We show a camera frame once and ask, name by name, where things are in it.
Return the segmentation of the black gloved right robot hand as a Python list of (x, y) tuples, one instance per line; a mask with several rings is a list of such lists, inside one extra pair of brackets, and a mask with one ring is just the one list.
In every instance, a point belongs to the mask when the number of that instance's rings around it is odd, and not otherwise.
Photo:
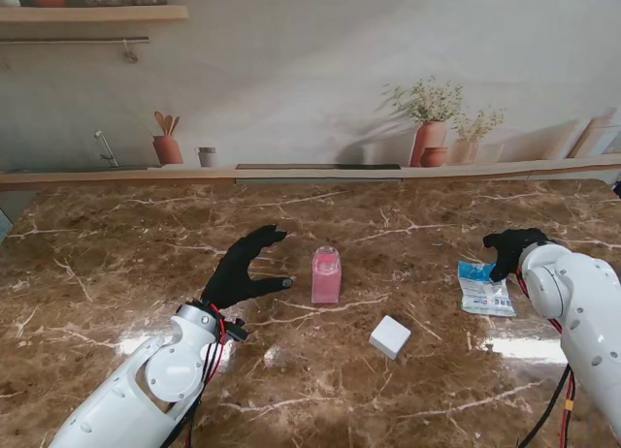
[(536, 228), (505, 230), (489, 234), (482, 239), (485, 248), (494, 248), (497, 252), (495, 267), (489, 274), (493, 282), (506, 279), (511, 273), (517, 273), (518, 262), (522, 252), (532, 244), (545, 245), (550, 239)]

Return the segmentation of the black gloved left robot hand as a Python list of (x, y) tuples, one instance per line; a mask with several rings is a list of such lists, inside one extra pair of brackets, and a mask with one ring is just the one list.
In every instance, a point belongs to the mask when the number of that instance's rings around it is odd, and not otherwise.
[(251, 262), (264, 248), (284, 240), (286, 236), (287, 233), (276, 225), (265, 225), (237, 240), (220, 260), (201, 295), (201, 302), (226, 309), (246, 300), (289, 289), (293, 284), (290, 277), (252, 279), (248, 273)]

